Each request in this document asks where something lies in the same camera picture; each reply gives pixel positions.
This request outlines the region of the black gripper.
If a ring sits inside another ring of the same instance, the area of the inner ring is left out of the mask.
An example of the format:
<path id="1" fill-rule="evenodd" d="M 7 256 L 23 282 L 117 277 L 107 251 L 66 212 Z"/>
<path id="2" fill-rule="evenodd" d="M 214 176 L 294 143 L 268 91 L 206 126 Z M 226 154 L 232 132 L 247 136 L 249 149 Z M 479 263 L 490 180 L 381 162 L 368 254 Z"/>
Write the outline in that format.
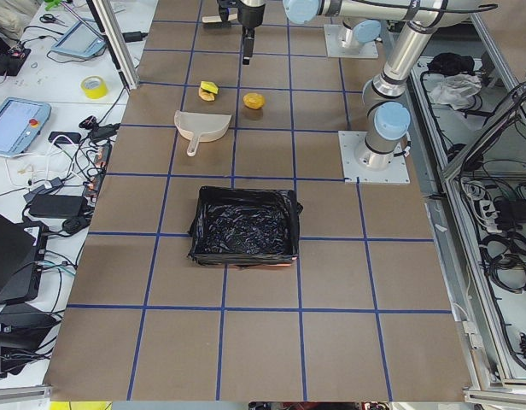
<path id="1" fill-rule="evenodd" d="M 229 22 L 229 9 L 236 9 L 237 3 L 237 0 L 217 0 L 220 24 L 227 24 Z"/>
<path id="2" fill-rule="evenodd" d="M 242 64 L 249 65 L 254 53 L 255 28 L 263 22 L 265 0 L 239 0 L 238 21 L 242 31 Z"/>

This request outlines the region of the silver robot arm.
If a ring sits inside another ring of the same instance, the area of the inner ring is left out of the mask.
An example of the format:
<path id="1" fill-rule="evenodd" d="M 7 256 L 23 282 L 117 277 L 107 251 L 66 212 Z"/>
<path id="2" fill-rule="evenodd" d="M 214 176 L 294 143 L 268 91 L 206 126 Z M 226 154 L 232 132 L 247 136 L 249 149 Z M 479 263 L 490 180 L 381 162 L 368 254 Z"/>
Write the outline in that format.
<path id="1" fill-rule="evenodd" d="M 397 99 L 431 36 L 441 27 L 455 26 L 475 13 L 497 9 L 481 1 L 284 1 L 289 21 L 303 25 L 315 17 L 341 16 L 365 20 L 403 21 L 405 25 L 380 74 L 363 91 L 369 130 L 356 148 L 357 161 L 384 169 L 411 123 L 409 111 Z"/>
<path id="2" fill-rule="evenodd" d="M 243 40 L 254 40 L 255 29 L 262 25 L 266 1 L 218 1 L 219 18 L 222 22 L 230 19 L 230 9 L 237 9 L 237 20 L 243 26 Z M 295 24 L 305 24 L 316 15 L 323 14 L 322 1 L 286 1 L 285 6 L 300 6 L 288 18 Z M 382 29 L 378 20 L 354 19 L 345 17 L 339 32 L 341 47 L 351 48 L 355 43 L 366 44 L 376 40 Z"/>

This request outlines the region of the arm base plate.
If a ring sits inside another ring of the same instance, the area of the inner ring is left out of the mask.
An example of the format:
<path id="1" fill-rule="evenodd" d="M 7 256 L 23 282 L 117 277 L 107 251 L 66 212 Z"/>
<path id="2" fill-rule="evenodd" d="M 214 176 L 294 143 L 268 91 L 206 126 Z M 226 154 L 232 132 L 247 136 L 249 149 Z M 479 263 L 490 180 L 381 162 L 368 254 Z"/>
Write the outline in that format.
<path id="1" fill-rule="evenodd" d="M 406 158 L 400 144 L 385 155 L 371 151 L 365 144 L 366 132 L 339 131 L 343 180 L 348 184 L 409 185 Z"/>
<path id="2" fill-rule="evenodd" d="M 326 54 L 333 58 L 377 59 L 376 41 L 362 43 L 343 25 L 324 25 Z"/>

